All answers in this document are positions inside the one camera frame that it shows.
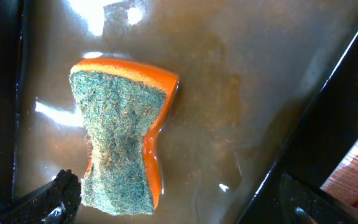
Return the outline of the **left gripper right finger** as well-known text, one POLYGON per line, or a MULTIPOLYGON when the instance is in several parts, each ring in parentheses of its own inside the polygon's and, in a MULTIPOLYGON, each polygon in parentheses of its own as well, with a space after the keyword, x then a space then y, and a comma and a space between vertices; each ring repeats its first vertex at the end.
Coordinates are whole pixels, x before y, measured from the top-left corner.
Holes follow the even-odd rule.
POLYGON ((286 173, 278 199, 285 223, 358 223, 358 209, 286 173))

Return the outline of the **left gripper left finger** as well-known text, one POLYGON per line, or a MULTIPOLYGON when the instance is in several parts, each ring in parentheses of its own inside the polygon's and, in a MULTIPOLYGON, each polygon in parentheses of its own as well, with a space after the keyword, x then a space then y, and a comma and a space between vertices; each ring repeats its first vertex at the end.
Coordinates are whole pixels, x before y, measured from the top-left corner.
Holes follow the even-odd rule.
POLYGON ((70 169, 0 209, 0 223, 74 223, 81 204, 81 183, 70 169))

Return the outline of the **orange green sponge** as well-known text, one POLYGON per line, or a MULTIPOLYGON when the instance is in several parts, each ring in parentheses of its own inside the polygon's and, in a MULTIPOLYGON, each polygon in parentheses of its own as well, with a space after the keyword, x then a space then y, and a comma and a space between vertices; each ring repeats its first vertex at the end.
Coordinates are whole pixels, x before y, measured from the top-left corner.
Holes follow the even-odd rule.
POLYGON ((178 87, 172 72, 116 58, 74 65, 69 82, 91 155, 83 204, 110 215, 151 215, 162 194, 157 138, 178 87))

